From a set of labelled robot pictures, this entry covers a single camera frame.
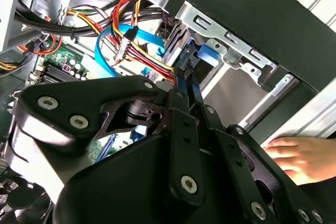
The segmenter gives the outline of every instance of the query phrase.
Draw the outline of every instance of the yellow wire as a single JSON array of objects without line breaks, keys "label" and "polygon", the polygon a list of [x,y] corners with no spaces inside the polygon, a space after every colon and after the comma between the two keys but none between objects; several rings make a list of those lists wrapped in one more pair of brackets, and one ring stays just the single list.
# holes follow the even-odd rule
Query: yellow wire
[{"label": "yellow wire", "polygon": [[16,66],[12,66],[11,64],[6,64],[6,63],[3,63],[2,61],[0,61],[0,65],[5,67],[5,68],[17,68]]},{"label": "yellow wire", "polygon": [[16,69],[17,67],[7,65],[7,64],[3,63],[2,61],[0,61],[0,68],[2,68],[4,70],[7,70],[7,71],[10,71],[10,70]]},{"label": "yellow wire", "polygon": [[139,11],[140,11],[140,1],[139,0],[136,4],[135,4],[135,22],[134,24],[137,26],[138,25],[138,18],[139,18]]},{"label": "yellow wire", "polygon": [[70,10],[70,11],[68,11],[68,13],[79,17],[85,23],[87,23],[97,34],[100,34],[100,31],[94,26],[94,24],[90,20],[88,20],[87,18],[82,16],[79,12],[74,12],[74,11]]},{"label": "yellow wire", "polygon": [[[119,34],[121,37],[123,37],[122,32],[119,31],[119,30],[116,28],[116,26],[115,26],[114,23],[113,23],[113,30],[114,30],[117,34]],[[155,62],[156,64],[158,64],[159,66],[161,66],[161,67],[163,67],[163,68],[165,68],[165,69],[167,69],[167,70],[169,70],[169,71],[173,70],[172,67],[165,65],[164,63],[158,61],[158,60],[155,59],[154,57],[152,57],[152,56],[150,56],[149,54],[147,54],[144,50],[142,50],[141,47],[139,47],[139,46],[138,46],[136,43],[134,43],[133,41],[131,41],[131,44],[136,48],[136,50],[140,51],[140,52],[141,52],[142,54],[144,54],[147,58],[151,59],[152,61],[154,61],[154,62]]]}]

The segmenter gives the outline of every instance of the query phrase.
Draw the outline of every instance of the screw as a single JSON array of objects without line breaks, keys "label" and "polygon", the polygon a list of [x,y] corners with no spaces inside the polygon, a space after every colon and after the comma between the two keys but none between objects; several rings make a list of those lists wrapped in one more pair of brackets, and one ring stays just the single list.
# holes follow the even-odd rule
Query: screw
[{"label": "screw", "polygon": [[183,176],[181,178],[181,185],[184,190],[186,190],[190,194],[195,194],[197,192],[197,184],[196,181],[189,176]]},{"label": "screw", "polygon": [[312,210],[311,213],[314,215],[315,219],[317,219],[317,221],[318,221],[319,223],[323,223],[323,219],[322,219],[322,217],[319,215],[318,212],[316,212],[315,210]]},{"label": "screw", "polygon": [[207,107],[208,111],[211,113],[211,114],[215,114],[215,110],[211,107]]},{"label": "screw", "polygon": [[289,77],[284,78],[284,83],[288,83],[290,81]]},{"label": "screw", "polygon": [[181,92],[176,92],[176,94],[177,94],[179,97],[184,98],[184,94],[182,94]]},{"label": "screw", "polygon": [[89,121],[81,115],[74,115],[70,118],[70,124],[78,129],[85,129],[89,125]]},{"label": "screw", "polygon": [[260,219],[266,220],[266,212],[258,202],[252,202],[251,208],[253,213]]},{"label": "screw", "polygon": [[37,100],[37,103],[46,110],[53,110],[58,107],[58,101],[52,97],[41,97]]},{"label": "screw", "polygon": [[239,135],[243,135],[244,132],[241,128],[236,127],[236,131],[238,132]]},{"label": "screw", "polygon": [[153,85],[151,85],[149,82],[145,82],[145,86],[149,89],[153,88]]},{"label": "screw", "polygon": [[310,218],[308,216],[308,214],[301,208],[298,209],[301,217],[306,221],[306,222],[309,222],[310,221]]}]

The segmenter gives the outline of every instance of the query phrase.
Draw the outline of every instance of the green circuit board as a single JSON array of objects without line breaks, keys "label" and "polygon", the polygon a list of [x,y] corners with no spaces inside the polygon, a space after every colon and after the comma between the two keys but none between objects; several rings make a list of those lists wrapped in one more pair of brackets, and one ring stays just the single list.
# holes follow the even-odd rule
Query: green circuit board
[{"label": "green circuit board", "polygon": [[64,64],[68,64],[69,60],[74,59],[76,63],[81,63],[82,57],[67,50],[64,47],[60,47],[60,49],[57,50],[54,54],[47,55],[45,57],[45,61],[49,61],[53,63],[56,67],[59,67],[62,69]]}]

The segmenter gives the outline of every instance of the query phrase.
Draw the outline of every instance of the capacitor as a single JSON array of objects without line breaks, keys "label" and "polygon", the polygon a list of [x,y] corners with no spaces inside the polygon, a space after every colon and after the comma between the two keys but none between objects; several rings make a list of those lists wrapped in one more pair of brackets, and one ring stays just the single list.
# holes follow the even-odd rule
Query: capacitor
[{"label": "capacitor", "polygon": [[80,78],[82,77],[83,74],[84,74],[83,71],[78,70],[78,71],[76,72],[76,74],[75,74],[75,77],[76,77],[77,79],[80,79]]},{"label": "capacitor", "polygon": [[69,63],[70,63],[70,65],[75,65],[76,64],[76,61],[74,60],[74,59],[71,59],[71,60],[69,60]]},{"label": "capacitor", "polygon": [[81,66],[79,63],[77,63],[77,64],[75,65],[75,68],[76,68],[77,70],[80,70],[80,69],[82,68],[82,66]]}]

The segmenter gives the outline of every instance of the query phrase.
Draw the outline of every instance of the black panel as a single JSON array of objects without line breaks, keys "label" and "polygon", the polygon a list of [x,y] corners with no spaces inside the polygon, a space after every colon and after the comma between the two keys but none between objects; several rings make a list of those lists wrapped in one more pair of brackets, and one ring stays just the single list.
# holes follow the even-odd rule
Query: black panel
[{"label": "black panel", "polygon": [[189,1],[314,89],[334,79],[336,36],[296,0]]},{"label": "black panel", "polygon": [[291,90],[250,132],[258,144],[295,115],[317,93],[304,83]]}]

